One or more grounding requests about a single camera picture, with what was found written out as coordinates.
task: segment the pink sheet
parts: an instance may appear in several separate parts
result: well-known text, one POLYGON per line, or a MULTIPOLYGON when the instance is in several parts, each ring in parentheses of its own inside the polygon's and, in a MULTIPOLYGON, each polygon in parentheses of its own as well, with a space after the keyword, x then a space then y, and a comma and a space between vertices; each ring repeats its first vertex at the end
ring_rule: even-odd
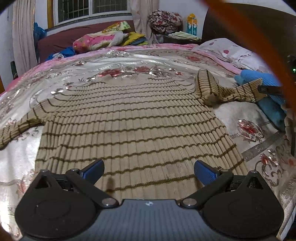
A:
MULTIPOLYGON (((39 65, 33 67, 32 69, 27 71, 23 76, 18 77, 17 79, 13 80, 8 85, 8 87, 6 88, 5 92, 3 92, 1 95, 3 95, 7 91, 10 91, 14 87, 16 87, 24 78, 26 78, 28 76, 32 76, 32 75, 34 75, 34 74, 36 74, 36 73, 38 73, 40 71, 49 69, 49 68, 51 68, 51 67, 53 67, 53 66, 55 66, 57 64, 67 63, 67 62, 74 61, 74 60, 79 60, 81 57, 89 57, 89 56, 93 56, 93 55, 96 55, 96 54, 107 53, 110 50, 121 50, 121 51, 137 50, 137 49, 184 49, 184 50, 186 49, 186 50, 192 50, 196 46, 197 46, 196 44, 186 44, 186 45, 180 45, 180 44, 154 44, 154 45, 125 46, 125 47, 115 46, 115 47, 110 47, 110 48, 107 47, 107 48, 99 49, 97 51, 91 51, 91 52, 88 52, 88 53, 78 54, 78 55, 68 57, 68 58, 48 60, 48 61, 46 61, 46 62, 44 62, 42 64, 39 64, 39 65)), ((201 52, 199 50, 194 50, 193 52, 211 58, 216 63, 223 66, 225 69, 227 69, 227 70, 229 70, 229 71, 231 71, 231 72, 233 72, 235 74, 240 74, 240 72, 242 71, 242 70, 238 69, 237 67, 233 66, 231 63, 224 62, 223 60, 218 59, 217 57, 215 57, 212 54, 204 53, 204 52, 201 52)))

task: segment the gray gripper base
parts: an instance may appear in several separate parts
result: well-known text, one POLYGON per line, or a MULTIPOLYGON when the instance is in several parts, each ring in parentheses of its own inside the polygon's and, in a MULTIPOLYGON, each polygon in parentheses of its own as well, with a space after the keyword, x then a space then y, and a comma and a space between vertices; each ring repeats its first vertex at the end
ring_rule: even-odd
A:
MULTIPOLYGON (((103 210, 88 230, 68 239, 68 241, 183 240, 234 239, 211 230, 196 210, 180 208, 175 200, 130 199, 125 200, 118 208, 103 210)), ((24 237, 22 241, 32 241, 32 239, 24 237)))

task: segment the window frame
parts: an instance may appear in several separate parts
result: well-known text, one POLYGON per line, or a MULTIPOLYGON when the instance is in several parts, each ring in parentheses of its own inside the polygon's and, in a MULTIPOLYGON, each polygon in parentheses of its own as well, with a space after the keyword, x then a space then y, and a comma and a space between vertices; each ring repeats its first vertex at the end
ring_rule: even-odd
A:
POLYGON ((100 12, 100 13, 92 13, 93 12, 93 0, 89 0, 89 14, 87 16, 82 16, 78 18, 72 18, 69 20, 65 20, 62 22, 59 22, 59 16, 58 16, 58 0, 53 0, 53 20, 54 20, 54 26, 58 26, 64 23, 69 23, 77 20, 82 20, 86 18, 92 18, 92 17, 97 17, 97 16, 102 16, 102 15, 110 15, 108 17, 111 17, 113 14, 118 14, 118 13, 130 13, 131 12, 131 7, 130 7, 130 0, 127 0, 127 10, 123 11, 112 11, 112 12, 100 12))

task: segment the maroon sofa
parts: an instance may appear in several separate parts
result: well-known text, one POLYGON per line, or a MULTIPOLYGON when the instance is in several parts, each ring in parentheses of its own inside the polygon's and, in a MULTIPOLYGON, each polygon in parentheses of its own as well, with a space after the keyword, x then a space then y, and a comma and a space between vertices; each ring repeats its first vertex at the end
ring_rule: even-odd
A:
MULTIPOLYGON (((50 54, 59 53, 63 49, 72 46, 73 42, 81 38, 82 36, 102 31, 117 22, 118 21, 97 23, 82 27, 71 28, 56 34, 49 35, 46 38, 39 40, 38 50, 40 63, 43 63, 50 54)), ((125 32, 135 31, 133 21, 127 20, 127 22, 131 26, 131 29, 125 30, 125 32)))

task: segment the stack of paper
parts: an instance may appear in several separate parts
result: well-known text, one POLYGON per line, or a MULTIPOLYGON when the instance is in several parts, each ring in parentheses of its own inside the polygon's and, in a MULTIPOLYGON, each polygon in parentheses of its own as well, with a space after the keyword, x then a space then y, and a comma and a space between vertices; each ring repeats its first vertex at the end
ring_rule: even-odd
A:
POLYGON ((198 37, 192 35, 192 34, 188 34, 188 33, 185 33, 185 32, 175 32, 175 33, 171 33, 168 35, 169 37, 171 38, 174 38, 174 39, 190 39, 190 40, 199 40, 198 37))

